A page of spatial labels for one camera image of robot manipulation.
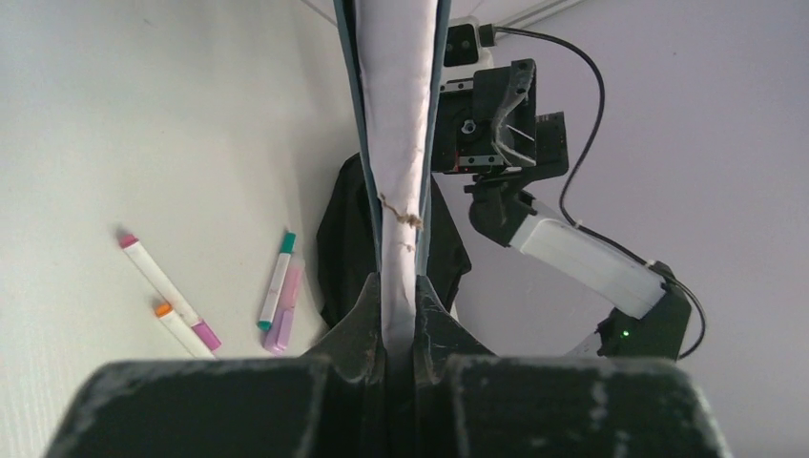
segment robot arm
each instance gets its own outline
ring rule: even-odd
[[[488,58],[481,65],[460,54],[493,45],[485,29],[472,19],[450,24],[444,73],[455,79],[442,84],[432,171],[473,175],[465,192],[472,194],[469,219],[480,234],[552,265],[614,305],[571,354],[676,360],[691,306],[671,288],[668,267],[639,264],[524,191],[568,171],[564,114],[535,115],[533,60],[490,68]],[[477,41],[464,46],[470,40]],[[479,55],[490,55],[484,52]]]

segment orange marker cap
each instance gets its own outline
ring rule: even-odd
[[[174,310],[172,306],[168,302],[164,302],[155,310],[155,314],[158,318],[163,318],[172,313],[172,310]]]

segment teal marker cap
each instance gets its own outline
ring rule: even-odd
[[[292,254],[292,248],[295,246],[295,234],[291,232],[287,232],[285,236],[283,236],[283,243],[280,246],[280,251],[282,253]]]

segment white marker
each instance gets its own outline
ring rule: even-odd
[[[191,356],[200,359],[214,360],[217,357],[205,346],[202,339],[188,327],[188,324],[167,302],[155,310],[155,314],[160,318],[166,328],[175,335],[176,339],[191,353]]]
[[[160,266],[157,265],[155,260],[149,256],[149,252],[140,243],[140,240],[132,234],[121,239],[118,244],[124,253],[129,256],[129,259],[135,264],[140,273],[146,277],[146,280],[155,287],[160,296],[168,302],[172,308],[182,317],[182,320],[190,327],[203,342],[211,350],[216,350],[222,345],[217,335],[208,326],[207,323],[191,308],[191,305],[182,294],[176,289],[176,286],[171,280],[163,273]]]
[[[295,246],[295,234],[287,232],[283,236],[283,243],[280,246],[279,258],[276,261],[276,270],[270,280],[270,289],[267,291],[267,299],[259,315],[259,329],[269,331],[273,327],[273,317],[278,307],[280,289],[283,286],[283,279],[286,277],[286,269],[289,267],[289,260],[292,258],[292,248]]]

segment pink marker cap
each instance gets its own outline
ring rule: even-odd
[[[292,335],[292,320],[294,309],[276,310],[276,316],[273,317],[272,329],[278,329],[276,332],[267,333],[267,338],[264,339],[264,349],[275,355],[282,355],[286,346],[289,344],[289,337]]]
[[[139,241],[140,240],[138,240],[137,237],[133,236],[132,234],[127,234],[118,241],[118,246],[120,246],[122,249],[129,248],[130,246],[138,243]]]
[[[217,348],[222,346],[222,342],[219,340],[216,334],[214,334],[214,330],[208,326],[204,320],[191,326],[191,329],[197,334],[197,337],[202,341],[205,346],[208,347],[209,350],[214,351]]]

